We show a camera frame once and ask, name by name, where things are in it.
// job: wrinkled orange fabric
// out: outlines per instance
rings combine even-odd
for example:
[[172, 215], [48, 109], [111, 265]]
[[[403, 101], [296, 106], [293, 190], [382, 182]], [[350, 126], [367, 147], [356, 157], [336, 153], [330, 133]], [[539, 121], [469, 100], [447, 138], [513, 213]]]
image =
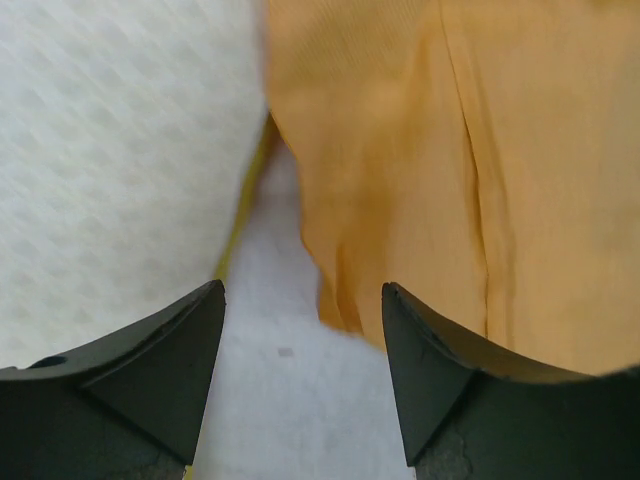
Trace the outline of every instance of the wrinkled orange fabric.
[[321, 318], [380, 290], [533, 359], [640, 362], [640, 3], [269, 0]]

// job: white quilted fabric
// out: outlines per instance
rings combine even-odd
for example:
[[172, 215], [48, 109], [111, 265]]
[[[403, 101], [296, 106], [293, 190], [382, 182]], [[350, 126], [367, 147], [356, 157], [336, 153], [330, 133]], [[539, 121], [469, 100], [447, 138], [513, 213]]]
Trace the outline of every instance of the white quilted fabric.
[[0, 0], [0, 368], [211, 278], [264, 118], [251, 0]]

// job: black corner piece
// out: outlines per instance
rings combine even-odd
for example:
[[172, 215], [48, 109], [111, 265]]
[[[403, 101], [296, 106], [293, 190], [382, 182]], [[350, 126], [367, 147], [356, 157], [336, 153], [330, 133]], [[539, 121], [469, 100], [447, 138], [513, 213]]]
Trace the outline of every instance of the black corner piece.
[[0, 370], [0, 478], [180, 480], [224, 310], [224, 287], [210, 282], [95, 342]]
[[383, 321], [418, 480], [640, 478], [640, 369], [593, 378], [535, 362], [395, 284]]

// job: yellow edge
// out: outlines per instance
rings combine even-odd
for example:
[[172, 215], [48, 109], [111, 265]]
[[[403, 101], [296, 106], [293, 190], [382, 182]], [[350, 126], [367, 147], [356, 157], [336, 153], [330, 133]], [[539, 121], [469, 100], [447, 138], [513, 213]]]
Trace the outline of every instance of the yellow edge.
[[[269, 156], [276, 132], [277, 128], [275, 126], [275, 123], [273, 122], [271, 115], [269, 115], [265, 122], [264, 128], [262, 129], [262, 136], [260, 137], [260, 142], [256, 147], [253, 159], [251, 160], [251, 165], [249, 165], [249, 170], [247, 171], [247, 174], [244, 178], [242, 191], [240, 192], [240, 198], [238, 200], [236, 218], [233, 222], [233, 229], [231, 230], [229, 241], [227, 242], [227, 246], [222, 254], [222, 257], [220, 258], [218, 268], [216, 268], [215, 278], [219, 278], [222, 281], [225, 281], [227, 279], [227, 275], [229, 273], [229, 263], [231, 261], [231, 254], [238, 244], [238, 240], [240, 239], [242, 230], [249, 220], [251, 206], [253, 205], [253, 199], [255, 198], [256, 186], [258, 184], [258, 180], [260, 179], [260, 174], [262, 173], [262, 170], [264, 169], [264, 166], [266, 164], [266, 160]], [[193, 468], [187, 467], [187, 473], [184, 477], [184, 480], [192, 479]]]

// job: small dark spot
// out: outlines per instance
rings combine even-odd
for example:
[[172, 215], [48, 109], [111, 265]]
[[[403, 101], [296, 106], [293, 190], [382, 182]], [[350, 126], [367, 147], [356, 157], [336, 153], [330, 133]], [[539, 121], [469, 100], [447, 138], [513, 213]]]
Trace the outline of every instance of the small dark spot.
[[42, 360], [38, 360], [29, 368], [55, 367], [56, 365], [62, 365], [63, 363], [66, 363], [66, 361], [67, 361], [67, 357], [63, 357], [62, 355], [53, 355], [52, 357], [47, 357], [47, 358], [43, 358]]
[[289, 347], [278, 348], [278, 356], [282, 358], [293, 357], [293, 348], [289, 348]]

